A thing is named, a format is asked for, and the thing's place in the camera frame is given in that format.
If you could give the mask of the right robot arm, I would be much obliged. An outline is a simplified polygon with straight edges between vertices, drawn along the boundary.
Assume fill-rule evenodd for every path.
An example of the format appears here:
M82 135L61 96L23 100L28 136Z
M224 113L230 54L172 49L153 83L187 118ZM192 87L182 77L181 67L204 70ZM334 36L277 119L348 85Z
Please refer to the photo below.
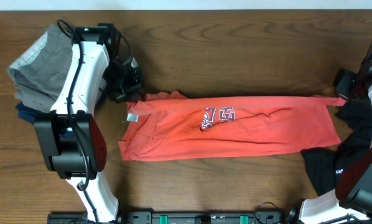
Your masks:
M372 223L372 41L359 71L340 70L334 86L346 101L336 116L353 132L337 151L301 152L319 196L291 208L285 223Z

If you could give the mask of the red printed t-shirt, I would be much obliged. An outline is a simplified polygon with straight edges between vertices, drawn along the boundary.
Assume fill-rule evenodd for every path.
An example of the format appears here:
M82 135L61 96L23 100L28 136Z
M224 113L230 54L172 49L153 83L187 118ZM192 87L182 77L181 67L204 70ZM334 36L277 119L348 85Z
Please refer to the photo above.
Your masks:
M128 103L124 160L168 161L289 154L336 145L328 112L342 98L234 96L191 99L175 91Z

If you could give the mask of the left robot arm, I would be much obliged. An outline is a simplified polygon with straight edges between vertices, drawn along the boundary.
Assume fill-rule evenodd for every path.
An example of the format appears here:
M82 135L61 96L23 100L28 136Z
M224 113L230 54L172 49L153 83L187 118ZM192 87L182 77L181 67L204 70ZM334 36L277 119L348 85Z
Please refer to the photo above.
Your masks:
M107 147L94 113L105 98L137 102L142 72L131 55L121 58L126 38L114 24L73 28L59 19L57 25L71 40L72 62L59 97L48 113L37 115L34 128L47 169L77 191L86 212L53 214L47 221L121 223L119 200L103 172Z

